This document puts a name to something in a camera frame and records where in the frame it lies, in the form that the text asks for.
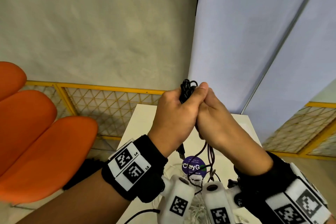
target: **hand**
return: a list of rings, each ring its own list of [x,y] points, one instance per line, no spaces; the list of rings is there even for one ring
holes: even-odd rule
[[[206,82],[202,82],[183,104],[179,100],[181,88],[162,94],[148,137],[165,157],[177,150],[190,135],[208,87]]]
[[[247,175],[271,169],[273,160],[235,121],[211,88],[199,106],[197,125],[200,136]]]

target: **person's left hand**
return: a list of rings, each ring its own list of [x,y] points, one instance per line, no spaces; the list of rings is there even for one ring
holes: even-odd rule
[[[181,88],[162,94],[148,137],[165,157],[177,150],[190,135],[208,88],[208,84],[202,82],[183,104],[179,100]]]

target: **yellow wire mesh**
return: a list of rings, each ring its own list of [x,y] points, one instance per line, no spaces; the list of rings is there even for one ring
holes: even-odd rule
[[[336,133],[322,142],[308,155],[336,157]]]
[[[36,86],[36,85],[25,85],[21,90],[38,90],[45,95],[47,95],[48,98],[54,103],[57,109],[57,117],[56,120],[71,116],[71,114],[68,112],[65,103],[63,103],[63,100],[58,95],[56,89],[52,86]]]
[[[305,106],[269,137],[270,151],[297,153],[336,117],[336,108]]]
[[[157,105],[161,95],[67,88],[78,115],[89,116],[99,125],[98,133],[123,136],[137,104]]]

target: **round purple sticker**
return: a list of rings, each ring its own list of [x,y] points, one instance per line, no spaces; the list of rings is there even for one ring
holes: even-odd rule
[[[182,162],[182,171],[187,175],[188,174],[188,163],[194,156],[189,156],[186,157],[183,162]],[[189,163],[189,173],[194,173],[195,175],[201,175],[203,178],[207,174],[207,169],[204,168],[205,163],[203,160],[201,160],[199,157],[194,158],[190,163]]]

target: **chair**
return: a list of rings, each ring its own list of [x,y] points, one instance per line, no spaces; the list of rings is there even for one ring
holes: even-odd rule
[[[27,77],[0,62],[0,201],[29,203],[64,186],[85,160],[98,126],[88,117],[54,122],[52,101],[36,90],[18,92]]]

